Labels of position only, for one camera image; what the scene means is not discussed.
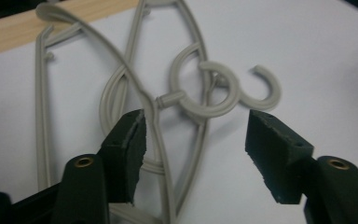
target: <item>brass screw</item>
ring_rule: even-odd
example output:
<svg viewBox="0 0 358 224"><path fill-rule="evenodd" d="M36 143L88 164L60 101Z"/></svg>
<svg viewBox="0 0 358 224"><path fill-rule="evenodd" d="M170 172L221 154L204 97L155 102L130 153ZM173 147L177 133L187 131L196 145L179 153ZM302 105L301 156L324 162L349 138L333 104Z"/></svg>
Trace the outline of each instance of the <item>brass screw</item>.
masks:
<svg viewBox="0 0 358 224"><path fill-rule="evenodd" d="M335 159L331 159L328 161L329 165L333 166L338 170L349 170L350 166L345 161L339 161Z"/></svg>
<svg viewBox="0 0 358 224"><path fill-rule="evenodd" d="M75 162L75 167L81 168L81 167L90 166L93 162L94 159L90 157L80 158Z"/></svg>

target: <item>white surface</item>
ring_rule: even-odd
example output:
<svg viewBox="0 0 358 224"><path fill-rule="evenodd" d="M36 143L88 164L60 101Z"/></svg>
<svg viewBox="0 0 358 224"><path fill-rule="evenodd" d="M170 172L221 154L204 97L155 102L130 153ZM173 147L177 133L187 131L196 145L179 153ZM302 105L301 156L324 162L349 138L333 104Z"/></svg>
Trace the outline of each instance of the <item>white surface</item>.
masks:
<svg viewBox="0 0 358 224"><path fill-rule="evenodd" d="M211 60L229 66L242 87L260 98L267 89L247 71L265 65L282 85L282 100L269 112L311 142L315 158L332 155L358 166L357 10L335 0L193 0L189 6ZM132 14L126 11L93 26L124 51ZM171 62L191 43L178 15L174 7L159 8L144 19L135 71L154 96L168 91ZM59 180L68 160L96 152L103 141L98 103L117 65L85 36L52 51L56 60L48 70ZM191 60L181 79L193 97L199 88L195 71L196 60ZM218 91L216 98L222 94ZM136 97L131 99L128 108L136 108ZM181 223L305 223L303 205L276 204L244 152L248 111L238 105L213 120ZM192 126L175 108L161 114L179 187ZM0 54L0 191L14 202L36 193L34 145L34 44L29 44ZM135 202L158 215L157 185L146 174L141 178Z"/></svg>

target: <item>wooden plank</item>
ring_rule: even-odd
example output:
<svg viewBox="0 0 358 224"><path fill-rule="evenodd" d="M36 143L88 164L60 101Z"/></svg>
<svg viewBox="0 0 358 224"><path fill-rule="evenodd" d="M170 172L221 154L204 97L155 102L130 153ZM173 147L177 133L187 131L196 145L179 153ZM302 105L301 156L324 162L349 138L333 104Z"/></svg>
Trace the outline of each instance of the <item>wooden plank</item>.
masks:
<svg viewBox="0 0 358 224"><path fill-rule="evenodd" d="M70 0L59 5L84 21L96 21L135 7L137 3L138 0ZM35 41L45 26L34 10L0 19L0 52Z"/></svg>

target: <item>plastic ring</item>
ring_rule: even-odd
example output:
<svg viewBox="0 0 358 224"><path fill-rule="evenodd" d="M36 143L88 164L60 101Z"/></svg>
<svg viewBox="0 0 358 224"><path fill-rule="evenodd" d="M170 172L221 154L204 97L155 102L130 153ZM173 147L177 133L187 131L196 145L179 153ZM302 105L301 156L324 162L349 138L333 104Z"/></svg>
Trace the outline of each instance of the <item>plastic ring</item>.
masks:
<svg viewBox="0 0 358 224"><path fill-rule="evenodd" d="M181 91L179 87L179 68L185 58L197 50L199 45L191 45L184 49L175 59L172 65L171 72L171 91ZM221 63L215 62L201 62L200 69L203 71L214 71L220 74L226 81L228 87L227 98L218 105L198 105L196 102L191 100L187 94L179 101L179 105L187 112L194 114L202 118L216 118L225 115L240 100L240 86L234 73L222 65Z"/></svg>

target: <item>hanger hook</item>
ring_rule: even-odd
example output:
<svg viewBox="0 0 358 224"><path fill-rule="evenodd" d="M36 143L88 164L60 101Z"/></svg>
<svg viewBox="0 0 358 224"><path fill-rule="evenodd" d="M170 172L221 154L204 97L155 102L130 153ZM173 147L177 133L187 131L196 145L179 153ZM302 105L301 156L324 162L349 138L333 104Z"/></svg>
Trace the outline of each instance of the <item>hanger hook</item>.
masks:
<svg viewBox="0 0 358 224"><path fill-rule="evenodd" d="M269 87L269 95L263 99L255 99L252 96L249 96L246 92L241 90L240 93L240 102L243 105L247 105L253 109L266 110L271 109L277 105L281 99L282 91L281 86L277 78L264 66L257 65L252 69L252 72L260 75L263 79L266 80ZM221 76L216 76L216 84L220 87L225 87L227 82Z"/></svg>

